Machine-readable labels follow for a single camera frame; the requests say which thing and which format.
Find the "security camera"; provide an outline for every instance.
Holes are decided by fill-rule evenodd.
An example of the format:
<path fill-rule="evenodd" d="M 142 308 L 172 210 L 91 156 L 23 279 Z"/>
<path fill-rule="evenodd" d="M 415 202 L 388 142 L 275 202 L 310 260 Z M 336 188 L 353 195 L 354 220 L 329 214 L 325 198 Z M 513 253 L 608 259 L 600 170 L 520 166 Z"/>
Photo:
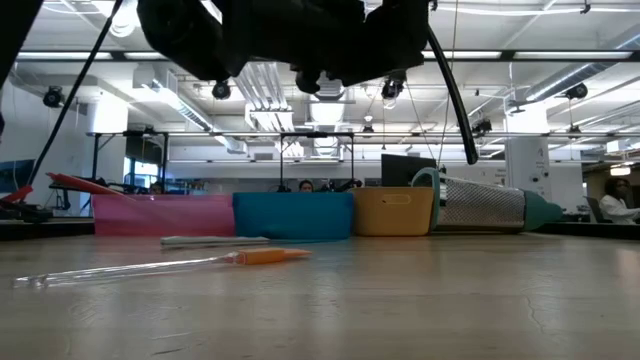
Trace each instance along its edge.
<path fill-rule="evenodd" d="M 296 74 L 296 85 L 298 85 L 300 91 L 304 93 L 315 94 L 320 91 L 320 85 L 318 85 L 319 78 L 319 71 L 300 70 Z"/>
<path fill-rule="evenodd" d="M 400 96 L 404 90 L 404 82 L 407 80 L 407 73 L 404 71 L 396 71 L 387 77 L 382 87 L 382 98 L 385 100 L 393 100 Z"/>
<path fill-rule="evenodd" d="M 571 89 L 567 90 L 564 93 L 564 96 L 566 96 L 569 100 L 573 100 L 573 99 L 584 99 L 585 97 L 587 97 L 587 94 L 589 94 L 589 89 L 585 84 L 580 83 L 572 87 Z"/>
<path fill-rule="evenodd" d="M 216 82 L 211 91 L 211 95 L 218 100 L 228 99 L 231 96 L 231 88 L 228 82 L 226 80 Z"/>
<path fill-rule="evenodd" d="M 42 102 L 46 107 L 59 108 L 60 102 L 62 102 L 62 87 L 49 86 L 49 90 L 44 94 Z"/>

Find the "black monitor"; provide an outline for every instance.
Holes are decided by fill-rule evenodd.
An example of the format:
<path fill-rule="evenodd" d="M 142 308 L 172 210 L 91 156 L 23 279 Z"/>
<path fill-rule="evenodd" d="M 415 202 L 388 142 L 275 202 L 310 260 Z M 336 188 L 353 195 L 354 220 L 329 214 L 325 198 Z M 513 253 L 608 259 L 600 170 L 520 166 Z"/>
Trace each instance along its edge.
<path fill-rule="evenodd" d="M 411 186 L 416 173 L 426 167 L 437 168 L 434 159 L 382 154 L 382 186 Z"/>
<path fill-rule="evenodd" d="M 11 194 L 27 185 L 34 160 L 5 161 L 0 163 L 0 194 Z"/>

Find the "ceiling pipe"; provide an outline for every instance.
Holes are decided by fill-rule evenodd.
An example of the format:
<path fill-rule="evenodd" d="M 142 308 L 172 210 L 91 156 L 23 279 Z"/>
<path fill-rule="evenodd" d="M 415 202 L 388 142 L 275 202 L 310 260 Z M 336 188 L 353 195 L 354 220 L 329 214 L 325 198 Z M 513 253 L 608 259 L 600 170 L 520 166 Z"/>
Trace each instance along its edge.
<path fill-rule="evenodd" d="M 284 96 L 284 91 L 282 89 L 282 84 L 280 83 L 280 77 L 278 76 L 278 67 L 276 63 L 272 62 L 268 65 L 269 70 L 271 71 L 271 77 L 275 80 L 275 89 L 277 92 L 278 100 L 280 101 L 280 106 L 283 109 L 287 109 L 289 105 L 287 104 L 287 99 Z"/>
<path fill-rule="evenodd" d="M 558 0 L 548 0 L 544 6 L 542 6 L 542 11 L 547 11 L 549 9 L 551 9 L 551 7 L 553 5 L 555 5 L 555 3 L 557 3 Z M 520 36 L 522 36 L 522 34 L 525 33 L 525 31 L 527 31 L 531 25 L 533 25 L 533 23 L 535 23 L 536 21 L 538 21 L 538 19 L 542 16 L 542 14 L 538 14 L 534 17 L 532 17 L 531 19 L 529 19 L 529 21 L 527 21 L 526 24 L 524 24 L 523 26 L 521 26 L 518 31 L 516 31 L 513 35 L 511 35 L 511 37 L 509 37 L 509 39 L 507 41 L 505 41 L 502 46 L 500 47 L 501 49 L 507 49 L 509 47 L 509 45 L 511 45 L 514 41 L 518 40 L 518 38 Z"/>
<path fill-rule="evenodd" d="M 559 111 L 549 115 L 547 118 L 552 118 L 552 117 L 554 117 L 556 115 L 560 115 L 560 114 L 564 114 L 564 113 L 569 112 L 569 111 L 573 111 L 573 110 L 575 110 L 575 109 L 577 109 L 579 107 L 587 105 L 588 103 L 598 99 L 601 96 L 604 96 L 604 95 L 607 95 L 607 94 L 611 94 L 612 92 L 618 91 L 618 90 L 620 90 L 622 88 L 625 88 L 625 87 L 627 87 L 627 86 L 629 86 L 631 84 L 634 84 L 634 83 L 638 82 L 639 80 L 640 80 L 640 76 L 636 76 L 633 79 L 629 79 L 629 80 L 627 80 L 627 81 L 625 81 L 625 82 L 623 82 L 621 84 L 618 84 L 618 85 L 616 85 L 614 87 L 611 87 L 611 88 L 609 88 L 609 89 L 607 89 L 605 91 L 599 92 L 599 93 L 597 93 L 597 94 L 595 94 L 593 96 L 589 96 L 586 99 L 584 99 L 584 100 L 582 100 L 582 101 L 580 101 L 580 102 L 578 102 L 576 104 L 571 104 L 571 103 L 567 102 L 568 106 L 565 107 L 565 109 L 559 110 Z"/>
<path fill-rule="evenodd" d="M 636 24 L 624 33 L 607 42 L 602 48 L 616 50 L 635 50 L 640 47 L 640 24 Z M 618 63 L 589 63 L 570 65 L 533 85 L 525 91 L 527 101 L 543 101 L 570 89 L 581 82 L 610 69 Z"/>
<path fill-rule="evenodd" d="M 608 123 L 613 120 L 616 120 L 622 116 L 629 115 L 630 113 L 636 112 L 640 110 L 640 100 L 634 101 L 632 103 L 617 107 L 613 110 L 610 110 L 602 115 L 591 116 L 586 119 L 582 119 L 580 121 L 576 121 L 573 124 L 580 126 L 582 130 L 593 127 L 595 125 L 602 125 L 602 123 Z M 568 130 L 570 125 L 567 125 L 562 128 L 562 130 Z"/>
<path fill-rule="evenodd" d="M 269 104 L 264 103 L 260 98 L 260 96 L 258 96 L 258 94 L 256 93 L 256 89 L 251 84 L 251 81 L 247 77 L 245 70 L 243 70 L 240 73 L 240 75 L 238 75 L 238 79 L 240 79 L 240 81 L 246 86 L 247 92 L 249 93 L 249 97 L 253 99 L 256 102 L 256 104 L 258 104 L 258 107 L 256 108 L 256 110 L 268 110 Z"/>
<path fill-rule="evenodd" d="M 264 68 L 264 64 L 251 64 L 251 66 L 254 67 L 254 69 L 257 68 L 258 73 L 264 79 L 264 83 L 267 87 L 267 92 L 268 92 L 267 96 L 271 98 L 272 101 L 276 99 L 276 90 L 273 88 L 273 83 L 271 82 L 271 79 L 269 79 L 269 74 L 267 74 L 267 71 Z M 276 103 L 276 106 L 279 109 L 282 108 L 279 101 Z"/>
<path fill-rule="evenodd" d="M 249 90 L 247 90 L 247 84 L 245 83 L 244 79 L 237 77 L 234 79 L 234 81 L 238 87 L 238 90 L 240 91 L 240 93 L 242 93 L 242 96 L 244 96 L 245 100 L 251 103 L 254 109 L 259 109 L 260 102 L 251 96 Z"/>
<path fill-rule="evenodd" d="M 254 70 L 253 66 L 249 64 L 249 66 L 244 67 L 244 70 L 242 72 L 245 73 L 245 75 L 249 78 L 249 80 L 253 84 L 253 88 L 255 89 L 256 94 L 258 94 L 258 99 L 260 99 L 263 106 L 266 109 L 270 110 L 272 107 L 269 103 L 269 98 L 264 93 L 264 88 L 262 87 L 262 83 L 260 83 L 260 79 L 256 76 L 256 73 L 253 70 Z"/>

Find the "pink plastic bin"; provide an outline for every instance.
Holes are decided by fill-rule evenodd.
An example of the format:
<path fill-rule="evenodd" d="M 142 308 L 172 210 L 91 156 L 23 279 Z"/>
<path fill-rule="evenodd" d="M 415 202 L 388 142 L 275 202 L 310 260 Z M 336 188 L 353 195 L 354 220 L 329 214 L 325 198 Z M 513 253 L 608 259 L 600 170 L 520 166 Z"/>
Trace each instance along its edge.
<path fill-rule="evenodd" d="M 98 236 L 235 236 L 231 195 L 94 195 Z"/>

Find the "yellow box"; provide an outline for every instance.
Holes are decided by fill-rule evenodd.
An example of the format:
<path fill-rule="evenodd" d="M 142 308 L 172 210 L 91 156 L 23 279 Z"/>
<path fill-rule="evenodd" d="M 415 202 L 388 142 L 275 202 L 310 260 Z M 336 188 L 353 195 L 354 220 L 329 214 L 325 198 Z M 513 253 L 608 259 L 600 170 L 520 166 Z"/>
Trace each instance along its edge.
<path fill-rule="evenodd" d="M 433 189 L 353 189 L 354 230 L 359 236 L 424 236 L 429 232 Z"/>

